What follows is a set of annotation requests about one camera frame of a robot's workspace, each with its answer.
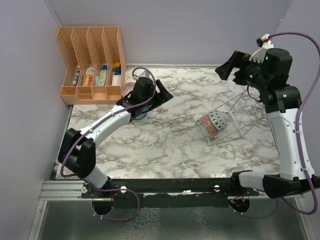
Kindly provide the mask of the dark blue patterned bowl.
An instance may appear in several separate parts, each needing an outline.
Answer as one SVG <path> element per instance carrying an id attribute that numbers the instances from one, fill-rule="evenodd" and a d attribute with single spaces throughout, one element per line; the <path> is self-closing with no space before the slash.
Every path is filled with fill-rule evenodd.
<path id="1" fill-rule="evenodd" d="M 146 107 L 142 110 L 142 113 L 134 118 L 135 121 L 142 120 L 148 113 L 149 109 Z"/>

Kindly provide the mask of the red floral bowl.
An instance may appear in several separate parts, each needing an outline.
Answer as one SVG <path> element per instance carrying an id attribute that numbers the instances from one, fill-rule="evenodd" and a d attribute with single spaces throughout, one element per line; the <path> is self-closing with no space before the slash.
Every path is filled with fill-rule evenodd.
<path id="1" fill-rule="evenodd" d="M 217 128 L 211 122 L 208 114 L 203 115 L 200 119 L 202 121 L 202 124 L 203 124 L 204 128 L 207 130 L 207 132 L 210 135 L 212 135 L 212 136 L 218 135 L 219 131 L 217 130 Z"/>

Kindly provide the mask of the light blue patterned bowl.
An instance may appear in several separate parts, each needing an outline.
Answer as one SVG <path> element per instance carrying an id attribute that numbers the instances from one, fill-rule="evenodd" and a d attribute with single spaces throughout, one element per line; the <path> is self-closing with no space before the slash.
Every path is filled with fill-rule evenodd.
<path id="1" fill-rule="evenodd" d="M 212 110 L 208 113 L 212 125 L 218 132 L 223 131 L 228 126 L 227 115 L 219 110 Z"/>

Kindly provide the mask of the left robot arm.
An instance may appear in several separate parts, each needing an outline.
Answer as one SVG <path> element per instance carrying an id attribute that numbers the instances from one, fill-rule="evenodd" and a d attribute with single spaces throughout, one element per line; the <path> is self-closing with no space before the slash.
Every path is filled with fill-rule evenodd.
<path id="1" fill-rule="evenodd" d="M 172 98 L 160 80 L 140 77 L 133 90 L 118 100 L 106 115 L 80 130 L 70 128 L 65 132 L 58 154 L 59 163 L 92 184 L 97 196 L 106 197 L 111 190 L 110 178 L 96 165 L 96 148 L 143 111 L 152 111 Z"/>

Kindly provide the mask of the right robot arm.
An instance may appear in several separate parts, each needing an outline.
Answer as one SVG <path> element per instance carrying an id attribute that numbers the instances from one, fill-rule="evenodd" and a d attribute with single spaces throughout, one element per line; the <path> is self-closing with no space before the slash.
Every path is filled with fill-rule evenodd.
<path id="1" fill-rule="evenodd" d="M 236 50 L 215 70 L 221 80 L 227 80 L 237 68 L 233 81 L 258 90 L 279 154 L 279 173 L 234 172 L 229 189 L 236 196 L 252 188 L 275 199 L 320 187 L 320 178 L 315 175 L 308 156 L 301 157 L 301 153 L 307 152 L 302 124 L 296 120 L 302 99 L 300 91 L 287 84 L 292 61 L 290 53 L 281 48 L 268 49 L 261 63 L 251 61 L 249 54 Z"/>

